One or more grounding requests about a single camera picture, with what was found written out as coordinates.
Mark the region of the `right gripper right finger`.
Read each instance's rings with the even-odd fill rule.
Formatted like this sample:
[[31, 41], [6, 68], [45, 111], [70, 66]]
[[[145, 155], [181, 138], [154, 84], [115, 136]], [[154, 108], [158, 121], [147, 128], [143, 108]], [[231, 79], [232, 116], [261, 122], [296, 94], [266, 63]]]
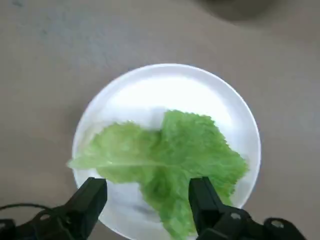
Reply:
[[208, 177], [192, 178], [188, 199], [198, 240], [304, 240], [290, 221], [270, 217], [262, 224], [243, 209], [225, 205]]

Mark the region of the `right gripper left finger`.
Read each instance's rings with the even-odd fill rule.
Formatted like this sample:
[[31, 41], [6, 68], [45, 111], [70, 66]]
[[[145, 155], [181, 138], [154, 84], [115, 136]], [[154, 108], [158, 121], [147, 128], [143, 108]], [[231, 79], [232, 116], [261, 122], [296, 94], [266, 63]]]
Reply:
[[98, 222], [108, 199], [107, 182], [89, 177], [63, 205], [47, 207], [35, 203], [14, 203], [0, 209], [40, 209], [31, 220], [16, 225], [12, 218], [0, 220], [2, 240], [86, 240]]

